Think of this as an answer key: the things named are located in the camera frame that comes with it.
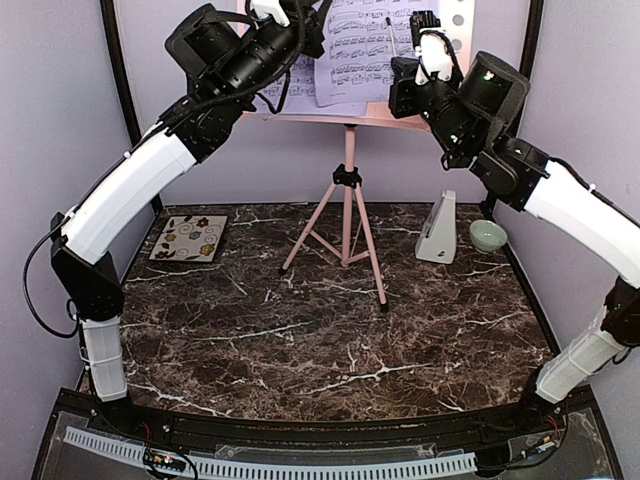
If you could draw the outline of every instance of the paper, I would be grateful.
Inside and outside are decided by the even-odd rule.
[[[288,115],[335,115],[344,117],[363,117],[367,113],[367,104],[345,103],[320,107],[316,102],[316,87],[314,84],[314,61],[313,59],[301,56],[291,69],[291,85],[284,104],[282,114]],[[280,95],[284,86],[284,76],[276,83],[269,85],[262,90],[274,107],[278,107]],[[270,113],[264,101],[256,97],[253,104],[257,107],[258,113]]]
[[[437,15],[438,0],[334,0],[324,27],[326,53],[315,65],[318,104],[387,101],[393,49],[386,18],[398,55],[413,57],[409,18],[415,10]]]

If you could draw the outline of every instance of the brown marble surface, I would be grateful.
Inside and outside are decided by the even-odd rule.
[[[471,247],[478,208],[458,206],[458,254],[448,266],[414,257],[429,205],[368,208],[388,314],[368,259],[343,268],[312,238],[278,275],[314,206],[169,208],[126,284],[122,340],[134,401],[291,421],[383,420],[516,401],[551,354],[506,258]],[[228,215],[211,265],[148,260],[169,214]],[[316,229],[338,246],[341,206],[330,205]]]

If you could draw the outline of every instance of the ventilation grille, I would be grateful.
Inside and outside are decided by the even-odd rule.
[[[145,468],[141,442],[108,438],[68,427],[65,443],[134,467]],[[357,466],[287,466],[239,463],[189,455],[203,480],[423,480],[477,471],[475,454],[429,460]],[[158,468],[166,473],[179,473]],[[182,475],[193,478],[188,468]]]

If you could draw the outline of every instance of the tripod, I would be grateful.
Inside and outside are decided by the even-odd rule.
[[[324,197],[320,201],[318,208],[311,216],[311,219],[307,223],[307,226],[302,231],[300,238],[296,242],[296,245],[291,250],[287,261],[280,269],[280,274],[286,274],[287,270],[291,266],[294,258],[298,254],[300,247],[307,239],[309,235],[320,242],[331,253],[336,255],[340,259],[340,264],[343,267],[369,257],[371,259],[371,266],[373,267],[373,275],[376,279],[376,286],[378,288],[378,295],[380,296],[380,308],[383,312],[389,311],[389,304],[387,303],[387,297],[384,293],[384,285],[382,284],[382,275],[380,273],[380,265],[378,264],[378,257],[376,255],[376,247],[373,243],[373,235],[371,234],[371,227],[369,225],[369,219],[367,217],[367,209],[362,196],[362,177],[358,174],[358,168],[355,166],[356,160],[356,127],[355,125],[346,126],[346,165],[341,164],[335,172],[333,172],[333,183],[325,193]],[[329,203],[331,196],[336,191],[339,185],[344,186],[344,210],[342,218],[342,251],[339,251],[327,240],[322,238],[316,231],[313,230],[318,218],[322,214],[322,211]],[[356,195],[356,202],[358,204],[358,210],[360,212],[360,225],[358,226],[358,232],[353,243],[353,249],[351,249],[351,219],[353,213],[353,194]],[[367,251],[359,253],[354,256],[356,242],[360,235],[360,230],[364,231],[364,236],[367,241]]]

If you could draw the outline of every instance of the light green bowl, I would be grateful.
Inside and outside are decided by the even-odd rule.
[[[471,243],[480,253],[493,253],[507,244],[507,232],[489,220],[476,220],[471,224]]]

